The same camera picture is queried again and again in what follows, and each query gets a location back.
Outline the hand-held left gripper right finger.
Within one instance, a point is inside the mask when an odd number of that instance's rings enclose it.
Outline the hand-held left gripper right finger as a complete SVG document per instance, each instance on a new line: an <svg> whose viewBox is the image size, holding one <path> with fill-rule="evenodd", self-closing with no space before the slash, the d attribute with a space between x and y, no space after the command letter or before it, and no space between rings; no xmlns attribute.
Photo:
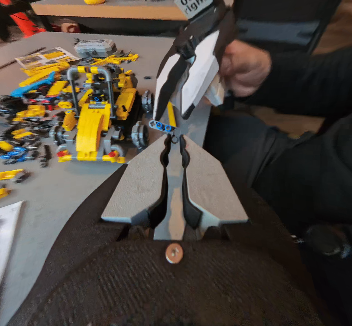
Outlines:
<svg viewBox="0 0 352 326"><path fill-rule="evenodd" d="M182 155L183 215L192 229L208 229L249 220L220 161L188 136L179 139Z"/></svg>

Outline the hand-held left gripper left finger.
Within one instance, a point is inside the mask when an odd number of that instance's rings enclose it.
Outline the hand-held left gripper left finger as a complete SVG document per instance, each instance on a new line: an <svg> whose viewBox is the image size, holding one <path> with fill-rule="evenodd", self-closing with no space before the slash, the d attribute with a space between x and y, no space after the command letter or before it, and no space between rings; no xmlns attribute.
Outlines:
<svg viewBox="0 0 352 326"><path fill-rule="evenodd" d="M101 219L156 228L166 215L169 136L163 135L127 165Z"/></svg>

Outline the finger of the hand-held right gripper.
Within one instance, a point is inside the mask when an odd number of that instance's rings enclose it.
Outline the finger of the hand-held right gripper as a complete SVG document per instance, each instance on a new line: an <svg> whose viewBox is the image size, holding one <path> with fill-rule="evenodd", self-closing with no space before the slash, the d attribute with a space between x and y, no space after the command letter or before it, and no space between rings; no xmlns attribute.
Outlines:
<svg viewBox="0 0 352 326"><path fill-rule="evenodd" d="M225 88L218 75L219 62L214 54L219 31L208 35L195 49L195 58L181 87L180 112L187 120L203 97L213 106L223 104Z"/></svg>
<svg viewBox="0 0 352 326"><path fill-rule="evenodd" d="M194 56L184 59L174 54L166 60L157 76L156 92L153 106L153 119L159 121L167 104L176 92L179 95L179 110L181 117L187 120L194 109L194 78L190 73Z"/></svg>

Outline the thin yellow brick beam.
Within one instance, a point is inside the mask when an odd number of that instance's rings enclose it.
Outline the thin yellow brick beam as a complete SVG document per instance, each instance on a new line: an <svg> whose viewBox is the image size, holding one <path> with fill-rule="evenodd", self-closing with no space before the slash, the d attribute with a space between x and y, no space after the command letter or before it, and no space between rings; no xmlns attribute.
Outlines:
<svg viewBox="0 0 352 326"><path fill-rule="evenodd" d="M171 102L168 102L168 104L167 104L167 112L168 112L169 125L171 127L176 128L177 123L176 123L176 118L175 118L175 113L174 113L174 106Z"/></svg>

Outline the grey beam with blue pins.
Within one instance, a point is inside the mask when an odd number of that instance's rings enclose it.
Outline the grey beam with blue pins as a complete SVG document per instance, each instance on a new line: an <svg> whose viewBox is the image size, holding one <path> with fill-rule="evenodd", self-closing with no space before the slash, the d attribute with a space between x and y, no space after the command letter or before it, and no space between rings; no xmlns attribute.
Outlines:
<svg viewBox="0 0 352 326"><path fill-rule="evenodd" d="M171 143L177 144L179 142L179 137L181 135L180 128L155 120L150 120L148 125L151 129L168 134L170 136Z"/></svg>

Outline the person's right forearm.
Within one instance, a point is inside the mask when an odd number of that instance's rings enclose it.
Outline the person's right forearm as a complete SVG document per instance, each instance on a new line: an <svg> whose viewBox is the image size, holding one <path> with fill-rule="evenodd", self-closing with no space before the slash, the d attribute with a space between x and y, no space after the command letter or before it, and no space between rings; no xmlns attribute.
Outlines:
<svg viewBox="0 0 352 326"><path fill-rule="evenodd" d="M345 117L352 107L352 48L271 55L271 72L245 103L280 113Z"/></svg>

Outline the person's right hand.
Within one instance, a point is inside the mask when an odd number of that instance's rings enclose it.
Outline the person's right hand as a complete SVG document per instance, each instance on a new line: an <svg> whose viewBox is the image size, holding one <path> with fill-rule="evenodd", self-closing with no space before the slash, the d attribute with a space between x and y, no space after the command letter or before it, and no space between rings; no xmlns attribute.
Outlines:
<svg viewBox="0 0 352 326"><path fill-rule="evenodd" d="M259 89L271 68L268 51L235 39L224 51L219 75L236 97L245 98Z"/></svg>

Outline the person's black clothed body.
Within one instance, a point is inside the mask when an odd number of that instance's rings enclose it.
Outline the person's black clothed body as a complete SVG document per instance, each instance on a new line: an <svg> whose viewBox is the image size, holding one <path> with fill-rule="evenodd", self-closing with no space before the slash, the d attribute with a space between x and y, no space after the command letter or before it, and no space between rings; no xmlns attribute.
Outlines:
<svg viewBox="0 0 352 326"><path fill-rule="evenodd" d="M351 325L351 113L322 118L323 130L294 140L248 114L212 115L204 148L301 240L320 297Z"/></svg>

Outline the grey battery box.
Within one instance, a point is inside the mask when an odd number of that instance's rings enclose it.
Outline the grey battery box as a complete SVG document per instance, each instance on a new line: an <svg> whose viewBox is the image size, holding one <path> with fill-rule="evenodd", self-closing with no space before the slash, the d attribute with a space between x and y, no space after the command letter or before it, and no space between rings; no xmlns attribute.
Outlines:
<svg viewBox="0 0 352 326"><path fill-rule="evenodd" d="M110 39L79 40L74 45L79 57L106 58L117 52L115 43Z"/></svg>

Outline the yellow toy brick vehicle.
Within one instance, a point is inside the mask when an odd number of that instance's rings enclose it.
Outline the yellow toy brick vehicle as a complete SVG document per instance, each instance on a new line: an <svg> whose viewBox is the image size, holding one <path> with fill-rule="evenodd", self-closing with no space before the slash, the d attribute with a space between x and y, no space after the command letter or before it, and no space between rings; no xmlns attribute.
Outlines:
<svg viewBox="0 0 352 326"><path fill-rule="evenodd" d="M130 146L141 152L149 145L143 117L153 112L153 93L146 90L141 95L134 73L112 64L70 67L71 87L81 74L91 77L90 86L80 99L73 90L73 106L50 132L58 162L124 164Z"/></svg>

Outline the yellow and black leaflet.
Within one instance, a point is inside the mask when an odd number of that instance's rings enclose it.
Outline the yellow and black leaflet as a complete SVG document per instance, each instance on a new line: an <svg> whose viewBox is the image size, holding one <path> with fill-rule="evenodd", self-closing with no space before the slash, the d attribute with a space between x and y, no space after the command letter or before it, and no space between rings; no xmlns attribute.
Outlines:
<svg viewBox="0 0 352 326"><path fill-rule="evenodd" d="M75 62L79 61L80 58L74 56L67 50L61 47L54 47L51 49L44 49L37 51L33 54L15 58L22 68L27 70L35 67L46 66L50 64L57 64L62 62Z"/></svg>

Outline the pile of loose brick parts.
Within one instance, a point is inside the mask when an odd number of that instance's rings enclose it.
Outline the pile of loose brick parts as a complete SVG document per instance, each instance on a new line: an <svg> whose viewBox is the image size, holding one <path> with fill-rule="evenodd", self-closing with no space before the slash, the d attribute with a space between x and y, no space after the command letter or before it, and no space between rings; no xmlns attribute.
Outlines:
<svg viewBox="0 0 352 326"><path fill-rule="evenodd" d="M70 67L112 64L125 72L133 73L132 70L124 69L121 65L133 63L138 58L137 54L115 53L106 58L82 58L76 64L62 62L26 70L30 77L39 72L54 70L56 71L55 81L52 85L42 85L37 90L29 91L22 97L1 96L1 118L7 121L5 129L1 130L1 163L23 166L24 162L37 160L41 168L49 166L53 156L56 156L57 149L50 137L52 128L63 120L65 111L73 106L73 90L80 99L91 83L90 76L86 77L85 74L81 74L76 77L75 86L71 87L67 79L67 71ZM132 148L135 147L129 147L126 154L127 162L124 164L129 162ZM11 180L15 183L22 183L30 175L30 172L22 168L1 171L1 181Z"/></svg>

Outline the building instruction booklet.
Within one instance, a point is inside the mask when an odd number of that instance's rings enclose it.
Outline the building instruction booklet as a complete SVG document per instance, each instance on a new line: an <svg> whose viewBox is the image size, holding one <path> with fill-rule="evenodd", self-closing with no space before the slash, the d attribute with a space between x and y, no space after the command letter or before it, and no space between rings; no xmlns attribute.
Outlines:
<svg viewBox="0 0 352 326"><path fill-rule="evenodd" d="M24 201L19 201L0 208L0 282L4 278L10 260L23 204Z"/></svg>

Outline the blue curved brick panel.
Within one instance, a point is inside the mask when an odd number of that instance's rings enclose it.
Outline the blue curved brick panel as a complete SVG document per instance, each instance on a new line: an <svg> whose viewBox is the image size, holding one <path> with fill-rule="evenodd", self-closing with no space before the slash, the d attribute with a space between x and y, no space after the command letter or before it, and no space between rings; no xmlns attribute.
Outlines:
<svg viewBox="0 0 352 326"><path fill-rule="evenodd" d="M43 71L34 74L19 84L19 87L11 92L12 97L22 97L23 94L37 90L42 85L52 85L55 81L56 71Z"/></svg>

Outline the orange object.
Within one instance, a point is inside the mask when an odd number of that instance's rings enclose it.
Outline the orange object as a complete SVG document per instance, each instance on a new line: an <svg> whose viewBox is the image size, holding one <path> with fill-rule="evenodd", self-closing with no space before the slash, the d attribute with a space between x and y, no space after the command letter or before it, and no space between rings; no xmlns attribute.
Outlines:
<svg viewBox="0 0 352 326"><path fill-rule="evenodd" d="M45 28L39 28L24 12L10 14L10 17L20 28L25 38L31 37L37 33L46 32Z"/></svg>

